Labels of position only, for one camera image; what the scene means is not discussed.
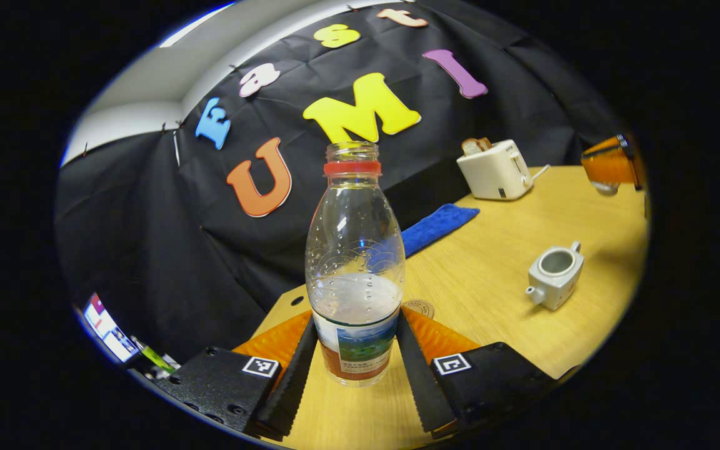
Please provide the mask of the blue towel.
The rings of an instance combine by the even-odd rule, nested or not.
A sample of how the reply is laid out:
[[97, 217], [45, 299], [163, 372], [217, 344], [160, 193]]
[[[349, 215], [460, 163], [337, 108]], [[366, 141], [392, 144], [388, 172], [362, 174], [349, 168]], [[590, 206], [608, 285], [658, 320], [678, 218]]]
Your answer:
[[402, 233], [405, 257], [409, 258], [438, 240], [448, 236], [471, 222], [479, 213], [479, 208], [458, 207], [446, 203], [435, 212], [424, 217]]

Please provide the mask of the green drink bottle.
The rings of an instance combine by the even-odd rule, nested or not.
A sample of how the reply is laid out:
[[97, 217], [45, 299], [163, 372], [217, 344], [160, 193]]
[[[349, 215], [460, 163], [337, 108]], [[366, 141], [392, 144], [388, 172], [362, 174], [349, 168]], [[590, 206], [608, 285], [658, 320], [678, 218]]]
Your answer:
[[148, 358], [149, 361], [151, 361], [152, 364], [155, 365], [159, 370], [165, 371], [165, 373], [168, 373], [169, 375], [171, 375], [177, 370], [177, 367], [175, 367], [173, 364], [170, 364], [162, 356], [158, 355], [158, 353], [152, 350], [148, 345], [143, 344], [140, 339], [135, 336], [130, 336], [129, 338], [137, 345], [140, 353], [142, 353], [143, 356]]

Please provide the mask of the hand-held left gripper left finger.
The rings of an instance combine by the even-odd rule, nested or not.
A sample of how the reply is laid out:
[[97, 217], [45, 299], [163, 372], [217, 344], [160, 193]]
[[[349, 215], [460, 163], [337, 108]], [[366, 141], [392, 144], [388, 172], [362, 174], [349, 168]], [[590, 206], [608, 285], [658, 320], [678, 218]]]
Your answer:
[[305, 311], [235, 347], [208, 347], [169, 377], [169, 395], [249, 436], [291, 433], [317, 344]]

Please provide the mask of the grey teacup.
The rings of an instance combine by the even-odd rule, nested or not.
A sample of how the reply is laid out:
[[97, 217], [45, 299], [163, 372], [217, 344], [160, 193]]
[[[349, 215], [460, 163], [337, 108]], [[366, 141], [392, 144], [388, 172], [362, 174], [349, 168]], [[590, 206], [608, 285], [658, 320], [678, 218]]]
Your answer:
[[572, 242], [571, 247], [552, 246], [534, 260], [524, 291], [533, 304], [556, 311], [569, 299], [584, 266], [581, 249], [580, 241]]

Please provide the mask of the computer monitor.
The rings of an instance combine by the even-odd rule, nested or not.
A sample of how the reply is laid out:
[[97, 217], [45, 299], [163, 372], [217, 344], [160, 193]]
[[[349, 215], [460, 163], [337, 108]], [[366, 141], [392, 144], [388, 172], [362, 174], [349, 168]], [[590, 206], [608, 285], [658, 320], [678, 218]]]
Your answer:
[[83, 305], [82, 320], [118, 364], [127, 364], [138, 355], [138, 345], [116, 324], [98, 293], [93, 292]]

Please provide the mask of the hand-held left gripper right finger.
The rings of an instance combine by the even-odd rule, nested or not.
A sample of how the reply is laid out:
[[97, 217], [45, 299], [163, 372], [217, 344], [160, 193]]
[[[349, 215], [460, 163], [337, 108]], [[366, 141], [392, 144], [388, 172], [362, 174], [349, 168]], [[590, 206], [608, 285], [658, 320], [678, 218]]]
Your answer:
[[422, 428], [434, 438], [502, 421], [554, 388], [505, 342], [476, 344], [407, 307], [396, 336]]

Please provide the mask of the clear plastic water bottle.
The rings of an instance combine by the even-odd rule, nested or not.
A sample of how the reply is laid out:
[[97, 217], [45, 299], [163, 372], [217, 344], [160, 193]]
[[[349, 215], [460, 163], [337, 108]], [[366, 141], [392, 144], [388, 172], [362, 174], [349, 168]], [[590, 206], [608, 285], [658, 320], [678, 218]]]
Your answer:
[[376, 144], [329, 145], [324, 176], [306, 242], [307, 299], [329, 375], [371, 386], [391, 362], [404, 296], [402, 231], [380, 185]]

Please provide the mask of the round brown coaster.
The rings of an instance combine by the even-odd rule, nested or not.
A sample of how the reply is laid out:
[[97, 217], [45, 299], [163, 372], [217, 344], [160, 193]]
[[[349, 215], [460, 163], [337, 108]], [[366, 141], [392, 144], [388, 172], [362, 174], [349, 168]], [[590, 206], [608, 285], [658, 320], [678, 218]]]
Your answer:
[[402, 307], [417, 311], [417, 313], [423, 314], [423, 316], [426, 316], [429, 319], [434, 318], [434, 305], [432, 305], [430, 302], [427, 302], [426, 300], [408, 300], [402, 303]]

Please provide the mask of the white toaster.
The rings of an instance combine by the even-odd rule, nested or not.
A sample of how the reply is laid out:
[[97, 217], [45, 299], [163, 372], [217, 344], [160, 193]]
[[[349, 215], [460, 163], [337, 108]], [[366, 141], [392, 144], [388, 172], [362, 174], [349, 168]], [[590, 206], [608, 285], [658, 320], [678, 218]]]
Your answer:
[[457, 165], [475, 198], [517, 200], [534, 185], [528, 165], [514, 140], [491, 144], [491, 150], [459, 157]]

